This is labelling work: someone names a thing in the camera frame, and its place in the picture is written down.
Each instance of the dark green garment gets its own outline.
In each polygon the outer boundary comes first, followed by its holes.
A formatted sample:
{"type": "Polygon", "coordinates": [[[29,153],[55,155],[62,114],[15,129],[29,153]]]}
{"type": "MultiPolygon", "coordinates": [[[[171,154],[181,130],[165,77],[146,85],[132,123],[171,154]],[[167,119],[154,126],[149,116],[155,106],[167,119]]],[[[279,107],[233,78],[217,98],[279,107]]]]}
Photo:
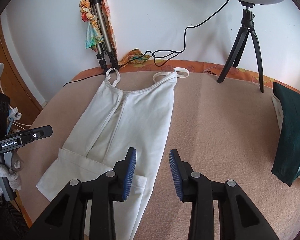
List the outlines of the dark green garment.
{"type": "Polygon", "coordinates": [[[291,186],[300,175],[300,94],[275,82],[273,92],[281,102],[283,123],[271,172],[291,186]]]}

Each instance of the wooden door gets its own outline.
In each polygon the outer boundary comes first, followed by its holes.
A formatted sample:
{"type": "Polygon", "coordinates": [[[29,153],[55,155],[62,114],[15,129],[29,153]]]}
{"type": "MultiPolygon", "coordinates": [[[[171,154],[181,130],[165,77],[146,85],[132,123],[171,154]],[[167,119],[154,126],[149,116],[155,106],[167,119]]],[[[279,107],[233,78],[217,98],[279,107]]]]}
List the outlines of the wooden door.
{"type": "Polygon", "coordinates": [[[18,73],[8,52],[2,34],[0,22],[0,62],[4,64],[4,71],[1,76],[1,84],[4,93],[10,97],[11,106],[17,107],[22,114],[20,123],[31,125],[41,112],[42,107],[29,91],[18,73]]]}

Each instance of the orange floral tablecloth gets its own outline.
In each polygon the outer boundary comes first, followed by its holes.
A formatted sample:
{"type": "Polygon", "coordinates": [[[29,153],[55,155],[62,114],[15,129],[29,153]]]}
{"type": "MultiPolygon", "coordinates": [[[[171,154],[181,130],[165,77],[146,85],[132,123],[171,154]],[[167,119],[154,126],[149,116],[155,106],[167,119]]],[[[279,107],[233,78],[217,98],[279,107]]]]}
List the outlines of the orange floral tablecloth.
{"type": "MultiPolygon", "coordinates": [[[[156,60],[156,63],[160,65],[160,63],[163,62],[163,60],[156,60]]],[[[189,70],[189,72],[194,73],[209,73],[211,75],[220,75],[221,70],[223,69],[223,65],[220,64],[214,64],[214,63],[206,63],[206,62],[199,62],[199,61],[190,61],[190,60],[170,60],[167,64],[163,65],[162,67],[157,67],[154,64],[153,60],[148,60],[142,65],[135,65],[135,64],[127,64],[124,68],[120,69],[121,73],[124,72],[133,72],[133,71],[148,71],[148,70],[163,70],[163,71],[173,71],[174,67],[183,67],[189,70]]],[[[79,74],[77,74],[72,80],[79,80],[83,78],[87,78],[90,76],[95,76],[102,73],[102,69],[100,67],[91,68],[88,70],[81,71],[79,74]]],[[[259,77],[258,73],[245,70],[242,68],[231,68],[227,77],[239,79],[239,80],[246,80],[254,83],[259,83],[259,77]]],[[[275,80],[273,78],[263,76],[264,80],[264,86],[272,88],[272,83],[277,82],[282,84],[283,86],[286,86],[298,93],[300,93],[299,90],[288,86],[287,84],[284,84],[278,80],[275,80]]]]}

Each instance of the black mini tripod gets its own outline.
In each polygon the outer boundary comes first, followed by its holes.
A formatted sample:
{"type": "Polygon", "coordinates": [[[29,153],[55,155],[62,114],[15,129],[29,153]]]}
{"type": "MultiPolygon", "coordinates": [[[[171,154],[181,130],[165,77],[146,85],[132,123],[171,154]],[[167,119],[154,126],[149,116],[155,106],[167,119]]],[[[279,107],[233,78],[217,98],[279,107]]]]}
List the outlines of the black mini tripod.
{"type": "Polygon", "coordinates": [[[258,64],[258,72],[259,72],[259,86],[260,90],[263,93],[263,69],[262,69],[262,60],[261,60],[261,51],[260,51],[260,45],[258,41],[257,34],[254,30],[254,22],[253,18],[255,15],[250,11],[248,8],[252,8],[254,3],[247,3],[244,1],[240,1],[243,6],[246,7],[245,10],[243,10],[243,18],[241,19],[242,26],[239,29],[239,32],[237,34],[237,37],[235,38],[234,44],[232,46],[231,52],[229,54],[229,57],[225,63],[225,66],[223,67],[220,76],[217,80],[218,83],[221,83],[226,78],[230,68],[237,67],[239,64],[239,61],[241,59],[244,47],[246,46],[247,39],[249,36],[249,33],[251,33],[252,41],[254,50],[256,52],[257,57],[257,64],[258,64]]]}

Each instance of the white tank top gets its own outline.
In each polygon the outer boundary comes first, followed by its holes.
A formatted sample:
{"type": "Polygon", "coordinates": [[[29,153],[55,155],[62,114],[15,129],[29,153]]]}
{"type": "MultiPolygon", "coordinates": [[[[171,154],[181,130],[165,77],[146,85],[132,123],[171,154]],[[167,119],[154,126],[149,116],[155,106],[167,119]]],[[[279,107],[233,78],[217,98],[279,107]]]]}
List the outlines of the white tank top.
{"type": "MultiPolygon", "coordinates": [[[[125,202],[114,202],[115,231],[118,240],[132,239],[150,199],[168,137],[172,115],[173,88],[177,78],[186,78],[188,70],[158,72],[154,84],[137,91],[116,88],[119,72],[110,68],[104,82],[91,100],[62,149],[47,169],[37,188],[52,200],[71,180],[93,180],[112,170],[123,160],[129,147],[137,151],[137,162],[130,195],[125,202]],[[110,71],[117,79],[111,84],[110,71]],[[157,76],[165,76],[156,82],[157,76]]],[[[89,235],[88,203],[85,234],[89,235]]]]}

